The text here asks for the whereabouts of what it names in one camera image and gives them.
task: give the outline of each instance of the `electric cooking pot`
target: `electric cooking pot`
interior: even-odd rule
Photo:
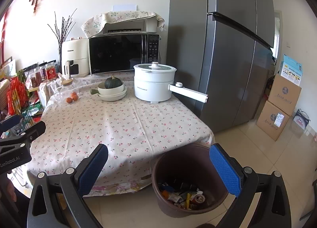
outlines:
[[[172,66],[153,62],[135,65],[134,69],[134,94],[139,99],[158,103],[170,99],[172,92],[175,92],[203,103],[207,102],[208,95],[184,88],[180,82],[174,84],[176,68]]]

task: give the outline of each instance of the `microwave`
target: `microwave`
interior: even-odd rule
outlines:
[[[134,70],[138,64],[159,61],[159,35],[120,32],[89,39],[90,73]]]

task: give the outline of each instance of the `brown trash can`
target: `brown trash can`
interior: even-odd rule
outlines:
[[[158,183],[169,179],[180,179],[197,185],[203,191],[206,201],[198,210],[178,208],[162,196],[158,187]],[[162,212],[176,218],[209,212],[218,207],[228,195],[209,159],[209,148],[197,144],[179,147],[162,155],[153,168],[152,185]]]

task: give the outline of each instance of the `silver screw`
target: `silver screw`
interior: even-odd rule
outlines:
[[[281,177],[281,173],[280,173],[279,171],[275,171],[275,172],[274,172],[274,175],[275,175],[276,177]]]
[[[44,175],[45,175],[45,173],[44,173],[44,172],[40,172],[37,176],[38,176],[38,178],[43,178],[43,177],[44,177]]]
[[[72,174],[74,172],[74,168],[68,168],[67,170],[66,170],[66,174]]]
[[[245,167],[244,168],[244,171],[247,173],[247,174],[251,174],[252,173],[252,169],[250,167]]]

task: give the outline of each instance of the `refrigerator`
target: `refrigerator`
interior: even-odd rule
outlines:
[[[209,95],[176,95],[213,132],[254,118],[272,61],[273,0],[170,0],[166,64],[175,82]]]

